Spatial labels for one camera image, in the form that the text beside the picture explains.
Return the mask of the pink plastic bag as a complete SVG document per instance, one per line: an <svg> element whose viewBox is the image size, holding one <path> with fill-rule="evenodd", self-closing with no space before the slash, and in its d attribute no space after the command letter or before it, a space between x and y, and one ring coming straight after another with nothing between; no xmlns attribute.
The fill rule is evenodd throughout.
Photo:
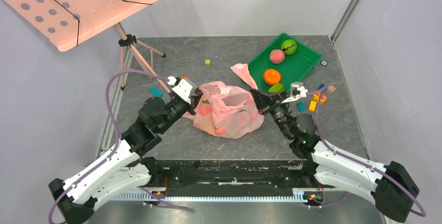
<svg viewBox="0 0 442 224"><path fill-rule="evenodd" d="M222 138L238 139L261 127L264 116L248 90L213 81L200 85L203 92L195 115L185 113L193 126Z"/></svg>

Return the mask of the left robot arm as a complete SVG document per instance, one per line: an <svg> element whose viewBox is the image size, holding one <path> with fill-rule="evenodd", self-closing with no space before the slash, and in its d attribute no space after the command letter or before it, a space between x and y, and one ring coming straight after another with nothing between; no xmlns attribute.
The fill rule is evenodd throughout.
<svg viewBox="0 0 442 224"><path fill-rule="evenodd" d="M144 157L184 114L195 115L203 93L196 89L186 98L170 92L170 101L148 98L136 121L101 157L69 179L54 179L48 185L65 223L85 223L112 198L140 186L158 186L164 169L154 157Z"/></svg>

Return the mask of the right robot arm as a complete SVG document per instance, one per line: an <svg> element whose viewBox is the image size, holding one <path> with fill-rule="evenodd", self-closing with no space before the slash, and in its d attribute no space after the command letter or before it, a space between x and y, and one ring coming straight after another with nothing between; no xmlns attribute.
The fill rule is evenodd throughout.
<svg viewBox="0 0 442 224"><path fill-rule="evenodd" d="M307 95L305 89L291 95L251 89L250 93L261 115L270 114L292 152L313 167L302 170L301 180L307 186L318 183L343 189L369 201L385 217L405 223L409 214L426 214L417 201L418 186L406 170L395 161L383 163L364 159L327 142L309 114L293 116L288 102Z"/></svg>

